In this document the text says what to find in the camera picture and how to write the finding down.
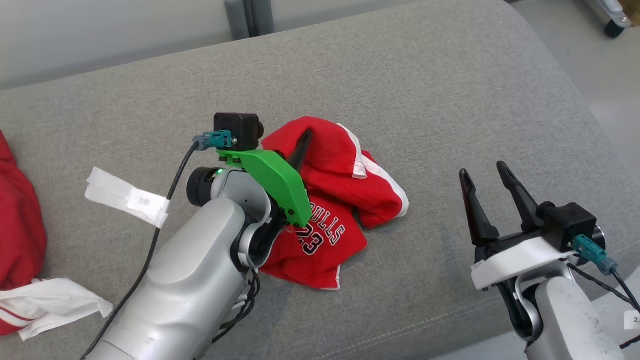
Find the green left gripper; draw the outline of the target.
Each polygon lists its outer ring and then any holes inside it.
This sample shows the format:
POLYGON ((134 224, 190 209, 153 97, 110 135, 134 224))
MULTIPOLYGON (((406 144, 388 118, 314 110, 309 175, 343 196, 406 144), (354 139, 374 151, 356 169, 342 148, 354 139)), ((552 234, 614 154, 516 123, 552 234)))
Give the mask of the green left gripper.
POLYGON ((286 160, 278 153, 263 149, 232 151, 217 149, 229 166, 240 167, 263 187, 285 212, 291 226, 304 228, 312 216, 306 186, 299 174, 313 139, 313 130, 306 129, 298 138, 295 148, 286 160))

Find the grey fabric sofa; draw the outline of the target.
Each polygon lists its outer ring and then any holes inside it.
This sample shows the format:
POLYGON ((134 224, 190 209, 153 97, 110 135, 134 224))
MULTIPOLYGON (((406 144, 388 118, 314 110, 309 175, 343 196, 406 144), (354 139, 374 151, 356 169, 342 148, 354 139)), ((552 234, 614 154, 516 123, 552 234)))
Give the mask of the grey fabric sofa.
POLYGON ((217 112, 257 114, 266 133, 340 123, 409 208, 365 231, 338 291, 261 275, 206 360, 424 360, 510 332, 498 291, 473 285, 462 168, 500 234, 521 228, 504 161, 537 202, 594 214, 624 278, 640 268, 640 182, 525 19, 503 0, 431 0, 0 91, 41 205, 43 276, 121 301, 154 227, 87 200, 87 178, 166 195, 217 112))

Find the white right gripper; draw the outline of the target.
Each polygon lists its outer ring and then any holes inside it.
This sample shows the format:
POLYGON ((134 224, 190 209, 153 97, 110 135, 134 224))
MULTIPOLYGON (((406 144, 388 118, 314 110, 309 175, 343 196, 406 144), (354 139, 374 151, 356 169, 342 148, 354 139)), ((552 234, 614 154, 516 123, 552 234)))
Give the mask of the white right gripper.
MULTIPOLYGON (((521 218, 523 232, 541 229, 544 221, 537 215, 538 204, 526 190, 509 166, 496 163, 503 186, 512 195, 521 218)), ((476 260, 471 266, 471 280, 476 290, 484 290, 503 281, 522 275, 542 277, 551 273, 551 266, 558 265, 558 276, 574 281, 566 262, 561 261, 574 255, 568 248, 560 249, 558 235, 538 231, 521 233, 506 239, 498 239, 499 231, 494 227, 477 198, 476 186, 466 169, 459 171, 462 200, 466 211, 471 243, 476 246, 476 260)))

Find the red Bulls 23 shorts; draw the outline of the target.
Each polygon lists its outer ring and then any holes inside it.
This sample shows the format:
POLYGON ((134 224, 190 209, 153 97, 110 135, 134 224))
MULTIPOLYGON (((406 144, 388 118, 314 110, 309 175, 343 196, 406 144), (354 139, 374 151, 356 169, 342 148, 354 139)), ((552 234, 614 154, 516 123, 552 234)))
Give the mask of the red Bulls 23 shorts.
POLYGON ((311 141, 301 177, 311 218, 305 227, 279 234, 260 270, 311 289, 338 291, 342 264, 368 244, 362 229, 404 217, 410 203, 358 137, 339 123, 304 116, 265 137, 262 146, 289 158, 306 130, 311 141))

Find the red white-sleeved Bulls jersey shirt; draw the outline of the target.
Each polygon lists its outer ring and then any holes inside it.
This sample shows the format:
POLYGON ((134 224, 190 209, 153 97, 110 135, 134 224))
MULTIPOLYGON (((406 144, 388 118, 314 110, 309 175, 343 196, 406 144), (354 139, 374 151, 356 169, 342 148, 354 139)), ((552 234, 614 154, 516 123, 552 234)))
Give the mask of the red white-sleeved Bulls jersey shirt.
POLYGON ((40 278, 46 246, 37 194, 0 131, 0 337, 26 341, 114 309, 68 278, 40 278))

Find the grey partition frame post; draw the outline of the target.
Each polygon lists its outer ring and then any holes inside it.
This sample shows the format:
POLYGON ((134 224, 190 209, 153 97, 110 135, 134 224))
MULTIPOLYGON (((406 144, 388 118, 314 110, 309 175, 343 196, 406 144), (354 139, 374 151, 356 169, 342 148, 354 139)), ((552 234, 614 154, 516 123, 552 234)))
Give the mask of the grey partition frame post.
POLYGON ((223 0, 233 41, 249 39, 249 23, 244 0, 223 0))
POLYGON ((250 38, 275 33, 271 0, 243 0, 250 38))

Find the black caster wheel white leg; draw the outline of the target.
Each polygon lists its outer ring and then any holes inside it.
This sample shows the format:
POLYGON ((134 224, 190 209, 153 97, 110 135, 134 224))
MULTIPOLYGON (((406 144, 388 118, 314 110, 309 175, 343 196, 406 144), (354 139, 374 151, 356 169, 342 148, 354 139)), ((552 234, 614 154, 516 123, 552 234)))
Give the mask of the black caster wheel white leg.
POLYGON ((638 9, 636 0, 583 0, 583 2, 605 21, 603 33, 610 39, 617 39, 634 25, 633 16, 638 9))

